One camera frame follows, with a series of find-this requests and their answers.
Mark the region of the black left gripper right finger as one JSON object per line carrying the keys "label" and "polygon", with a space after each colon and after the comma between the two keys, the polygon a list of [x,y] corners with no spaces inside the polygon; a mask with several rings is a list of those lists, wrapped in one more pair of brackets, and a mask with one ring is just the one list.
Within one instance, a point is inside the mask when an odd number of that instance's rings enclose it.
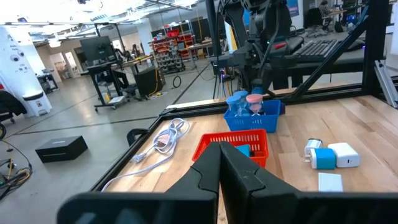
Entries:
{"label": "black left gripper right finger", "polygon": [[303,192],[221,142],[230,224],[398,224],[398,193]]}

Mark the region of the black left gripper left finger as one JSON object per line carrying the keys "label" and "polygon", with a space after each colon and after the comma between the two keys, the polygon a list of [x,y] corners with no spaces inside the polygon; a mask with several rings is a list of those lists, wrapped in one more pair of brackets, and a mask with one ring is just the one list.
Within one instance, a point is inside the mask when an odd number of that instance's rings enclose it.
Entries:
{"label": "black left gripper left finger", "polygon": [[216,224],[220,162],[213,142],[166,192],[78,194],[59,208],[57,224]]}

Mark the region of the pink-lidded container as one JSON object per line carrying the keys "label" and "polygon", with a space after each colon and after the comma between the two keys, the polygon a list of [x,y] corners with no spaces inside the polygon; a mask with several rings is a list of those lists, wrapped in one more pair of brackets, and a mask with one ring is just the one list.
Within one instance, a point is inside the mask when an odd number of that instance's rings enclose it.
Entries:
{"label": "pink-lidded container", "polygon": [[249,106],[249,110],[251,111],[252,115],[262,115],[264,111],[262,109],[262,95],[261,94],[250,94],[246,96],[246,101]]}

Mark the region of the teal box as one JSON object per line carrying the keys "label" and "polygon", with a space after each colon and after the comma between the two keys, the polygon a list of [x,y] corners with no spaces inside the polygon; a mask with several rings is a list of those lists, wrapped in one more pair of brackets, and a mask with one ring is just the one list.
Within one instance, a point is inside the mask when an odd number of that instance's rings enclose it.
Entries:
{"label": "teal box", "polygon": [[235,148],[247,157],[251,155],[250,145],[248,144],[236,146]]}

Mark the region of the black office chair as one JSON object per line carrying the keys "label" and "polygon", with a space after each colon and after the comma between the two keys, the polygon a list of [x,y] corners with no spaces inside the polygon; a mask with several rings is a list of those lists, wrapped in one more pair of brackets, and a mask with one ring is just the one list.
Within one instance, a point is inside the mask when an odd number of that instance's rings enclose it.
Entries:
{"label": "black office chair", "polygon": [[308,29],[313,26],[321,26],[323,19],[319,8],[309,9],[303,18],[303,28]]}

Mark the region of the black office desk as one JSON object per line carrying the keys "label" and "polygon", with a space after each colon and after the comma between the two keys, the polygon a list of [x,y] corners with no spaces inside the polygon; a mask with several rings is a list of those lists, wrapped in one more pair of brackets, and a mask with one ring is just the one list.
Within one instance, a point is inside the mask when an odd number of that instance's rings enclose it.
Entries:
{"label": "black office desk", "polygon": [[123,63],[106,62],[88,67],[88,74],[94,84],[98,95],[99,103],[94,105],[94,110],[100,108],[112,108],[114,110],[123,103],[130,102],[132,99],[142,101],[147,100],[147,95],[139,93],[137,84],[130,84],[127,88],[122,88],[121,78],[115,75],[115,72],[123,72],[124,68],[130,68],[133,75],[139,72],[138,65],[149,60],[154,64],[152,55],[141,59],[130,60]]}

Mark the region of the blue mesh basket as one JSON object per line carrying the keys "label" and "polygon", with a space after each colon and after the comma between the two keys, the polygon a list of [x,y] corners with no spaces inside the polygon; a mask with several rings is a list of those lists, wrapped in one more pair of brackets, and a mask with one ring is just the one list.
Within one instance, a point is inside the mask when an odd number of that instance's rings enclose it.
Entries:
{"label": "blue mesh basket", "polygon": [[223,115],[231,131],[248,129],[265,129],[268,133],[274,133],[280,115],[280,100],[267,100],[262,103],[261,115],[234,116],[229,110]]}

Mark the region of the backlit black keyboard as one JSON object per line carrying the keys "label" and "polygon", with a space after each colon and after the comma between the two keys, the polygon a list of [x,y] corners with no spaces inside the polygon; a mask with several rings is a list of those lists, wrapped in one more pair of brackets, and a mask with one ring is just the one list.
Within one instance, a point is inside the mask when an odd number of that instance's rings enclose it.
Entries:
{"label": "backlit black keyboard", "polygon": [[294,52],[293,55],[299,62],[321,62],[340,44],[341,41],[336,39],[311,40]]}

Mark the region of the red mesh basket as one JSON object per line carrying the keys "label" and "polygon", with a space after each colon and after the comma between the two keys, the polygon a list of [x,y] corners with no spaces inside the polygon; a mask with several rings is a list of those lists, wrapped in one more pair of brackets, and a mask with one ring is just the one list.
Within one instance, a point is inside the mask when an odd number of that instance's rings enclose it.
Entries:
{"label": "red mesh basket", "polygon": [[228,131],[204,134],[193,154],[192,161],[196,161],[211,142],[226,141],[234,147],[249,146],[250,157],[257,165],[265,168],[269,156],[267,146],[267,132],[265,129],[251,129],[243,131]]}

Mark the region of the grey side desk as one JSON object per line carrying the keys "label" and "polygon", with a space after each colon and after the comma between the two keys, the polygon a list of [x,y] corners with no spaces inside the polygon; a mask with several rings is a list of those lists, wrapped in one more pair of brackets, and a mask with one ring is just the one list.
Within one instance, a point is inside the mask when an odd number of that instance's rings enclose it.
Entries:
{"label": "grey side desk", "polygon": [[[338,39],[343,40],[348,36],[347,32],[329,33],[327,36],[316,38],[305,38],[305,42],[323,40],[323,39]],[[343,53],[332,66],[324,70],[324,73],[346,73],[346,72],[361,72],[363,70],[364,49],[354,50],[352,52]],[[288,68],[286,71],[290,76],[292,75],[311,75],[322,63],[321,62],[304,62],[298,63],[296,66]]]}

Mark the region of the white flat box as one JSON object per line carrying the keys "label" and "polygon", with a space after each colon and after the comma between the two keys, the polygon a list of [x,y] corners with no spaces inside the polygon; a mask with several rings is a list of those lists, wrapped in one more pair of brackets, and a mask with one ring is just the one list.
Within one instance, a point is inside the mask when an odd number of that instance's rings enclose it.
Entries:
{"label": "white flat box", "polygon": [[318,190],[320,192],[342,192],[342,176],[340,174],[320,172],[318,174]]}

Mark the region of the person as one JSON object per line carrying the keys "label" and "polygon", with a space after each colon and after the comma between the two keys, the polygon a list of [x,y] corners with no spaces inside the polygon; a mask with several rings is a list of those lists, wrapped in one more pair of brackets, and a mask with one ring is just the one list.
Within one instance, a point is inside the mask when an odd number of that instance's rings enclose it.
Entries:
{"label": "person", "polygon": [[322,0],[320,5],[319,5],[319,10],[320,10],[320,14],[322,17],[328,17],[331,10],[328,7],[328,1],[327,0]]}

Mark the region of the red bin storage shelf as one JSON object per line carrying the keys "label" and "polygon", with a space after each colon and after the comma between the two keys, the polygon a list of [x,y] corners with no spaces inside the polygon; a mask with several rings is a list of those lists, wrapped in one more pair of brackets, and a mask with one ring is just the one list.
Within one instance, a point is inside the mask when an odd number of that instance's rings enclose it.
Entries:
{"label": "red bin storage shelf", "polygon": [[150,43],[159,70],[164,74],[184,71],[183,61],[189,58],[188,47],[194,44],[194,37],[178,27],[160,30]]}

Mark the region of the black computer tower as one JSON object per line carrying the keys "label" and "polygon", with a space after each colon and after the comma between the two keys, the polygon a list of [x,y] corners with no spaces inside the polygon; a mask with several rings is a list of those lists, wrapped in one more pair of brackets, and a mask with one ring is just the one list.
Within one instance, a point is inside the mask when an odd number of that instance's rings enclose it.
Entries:
{"label": "black computer tower", "polygon": [[141,96],[149,96],[162,90],[165,85],[163,74],[156,66],[151,66],[134,75]]}

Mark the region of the silver aluminium bar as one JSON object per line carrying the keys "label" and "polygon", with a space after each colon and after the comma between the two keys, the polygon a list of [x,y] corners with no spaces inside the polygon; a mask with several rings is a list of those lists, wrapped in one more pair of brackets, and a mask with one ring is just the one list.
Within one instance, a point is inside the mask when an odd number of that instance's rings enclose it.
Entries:
{"label": "silver aluminium bar", "polygon": [[398,109],[398,91],[394,86],[386,66],[380,60],[376,60],[374,62],[374,70],[376,72],[376,76],[379,80],[383,94],[387,100],[387,104],[395,109]]}

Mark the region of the black floor box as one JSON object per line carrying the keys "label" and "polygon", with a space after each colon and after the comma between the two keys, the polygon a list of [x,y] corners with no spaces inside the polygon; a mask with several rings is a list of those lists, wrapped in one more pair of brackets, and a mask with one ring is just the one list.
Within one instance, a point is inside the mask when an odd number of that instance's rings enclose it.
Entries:
{"label": "black floor box", "polygon": [[75,160],[88,149],[83,136],[51,139],[35,152],[42,163]]}

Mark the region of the black monitor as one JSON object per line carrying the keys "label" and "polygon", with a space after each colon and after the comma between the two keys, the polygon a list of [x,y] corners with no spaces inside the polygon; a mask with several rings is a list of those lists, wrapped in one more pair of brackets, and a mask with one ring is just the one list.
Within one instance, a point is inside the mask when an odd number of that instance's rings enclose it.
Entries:
{"label": "black monitor", "polygon": [[114,56],[113,46],[108,36],[80,40],[87,61],[108,60]]}

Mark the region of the white waste bin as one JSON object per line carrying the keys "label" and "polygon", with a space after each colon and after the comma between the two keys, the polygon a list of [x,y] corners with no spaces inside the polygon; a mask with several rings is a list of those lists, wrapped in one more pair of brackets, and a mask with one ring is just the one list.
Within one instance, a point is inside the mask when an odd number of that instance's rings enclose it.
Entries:
{"label": "white waste bin", "polygon": [[39,117],[43,114],[50,113],[52,105],[47,95],[42,90],[30,91],[22,96],[24,105],[27,110],[27,117]]}

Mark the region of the white pillar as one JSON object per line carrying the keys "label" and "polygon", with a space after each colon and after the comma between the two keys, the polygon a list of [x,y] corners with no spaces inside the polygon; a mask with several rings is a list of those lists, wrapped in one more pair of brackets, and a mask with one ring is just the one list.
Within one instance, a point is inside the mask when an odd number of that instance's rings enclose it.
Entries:
{"label": "white pillar", "polygon": [[0,26],[0,84],[23,105],[24,94],[43,91],[28,61],[27,52],[4,26]]}

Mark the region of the teal white wall charger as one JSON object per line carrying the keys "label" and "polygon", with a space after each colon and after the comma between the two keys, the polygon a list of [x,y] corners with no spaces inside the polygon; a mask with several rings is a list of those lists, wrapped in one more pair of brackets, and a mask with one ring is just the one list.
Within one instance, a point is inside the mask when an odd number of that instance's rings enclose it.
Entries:
{"label": "teal white wall charger", "polygon": [[312,169],[332,170],[336,167],[336,156],[330,148],[312,148],[302,161],[310,163]]}

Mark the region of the large white wall charger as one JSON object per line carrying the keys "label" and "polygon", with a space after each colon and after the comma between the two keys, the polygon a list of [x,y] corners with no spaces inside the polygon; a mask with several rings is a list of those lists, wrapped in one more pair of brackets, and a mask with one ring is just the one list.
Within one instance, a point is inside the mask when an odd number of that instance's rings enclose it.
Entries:
{"label": "large white wall charger", "polygon": [[338,142],[328,145],[336,157],[338,168],[358,167],[361,157],[347,142]]}

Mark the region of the black aluminium rig frame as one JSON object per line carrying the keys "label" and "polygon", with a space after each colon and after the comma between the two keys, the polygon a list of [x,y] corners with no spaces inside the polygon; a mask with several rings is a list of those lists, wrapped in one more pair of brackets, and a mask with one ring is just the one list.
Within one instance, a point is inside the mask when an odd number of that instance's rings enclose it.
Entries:
{"label": "black aluminium rig frame", "polygon": [[[282,100],[286,105],[297,105],[302,103],[314,103],[318,101],[337,100],[340,98],[352,98],[354,96],[374,95],[377,96],[377,81],[373,70],[375,61],[384,58],[384,41],[386,33],[387,16],[376,17],[376,11],[382,14],[387,13],[389,0],[369,0],[368,10],[370,16],[365,16],[352,33],[345,38],[332,54],[322,62],[310,77],[303,84],[299,85],[294,91],[288,93],[278,93],[275,96],[266,95],[265,100]],[[351,45],[363,32],[367,32],[363,60],[363,80],[360,84],[334,86],[327,88],[313,89],[312,85],[337,61],[338,57],[343,55],[343,51]],[[193,106],[183,106],[181,108],[167,109],[161,113],[152,125],[147,129],[139,130],[139,137],[128,148],[128,150],[111,166],[109,170],[95,183],[92,191],[100,191],[113,178],[119,175],[122,169],[137,153],[143,144],[147,142],[152,133],[165,120],[173,118],[192,118],[199,116],[208,116],[226,112],[228,105],[225,101],[211,101],[205,104],[194,102]]]}

